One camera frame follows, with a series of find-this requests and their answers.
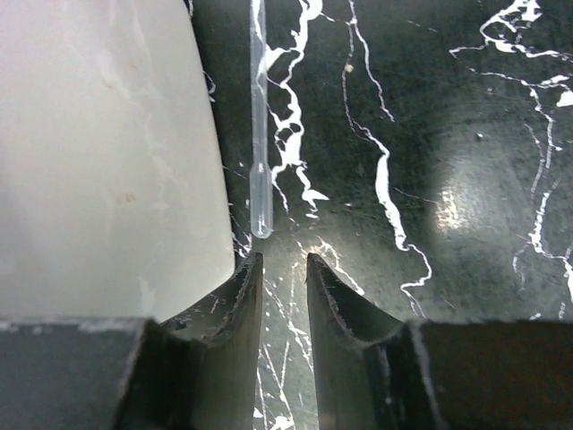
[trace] black marble surface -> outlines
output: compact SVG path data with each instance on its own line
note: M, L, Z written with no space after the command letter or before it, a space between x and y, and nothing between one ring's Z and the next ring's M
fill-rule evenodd
M266 266L257 429L314 429L304 258L398 319L572 319L569 0L267 0L273 236L249 235L249 1L194 0L239 259Z

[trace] white curved surface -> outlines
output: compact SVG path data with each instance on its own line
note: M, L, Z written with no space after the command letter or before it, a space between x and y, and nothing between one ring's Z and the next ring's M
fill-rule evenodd
M181 0L0 1L0 315L164 320L234 269Z

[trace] clear plastic tube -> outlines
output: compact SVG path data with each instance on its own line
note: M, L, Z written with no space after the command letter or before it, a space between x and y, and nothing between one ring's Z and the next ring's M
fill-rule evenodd
M272 181L268 160L267 26L264 0L251 0L252 167L251 231L261 239L273 231Z

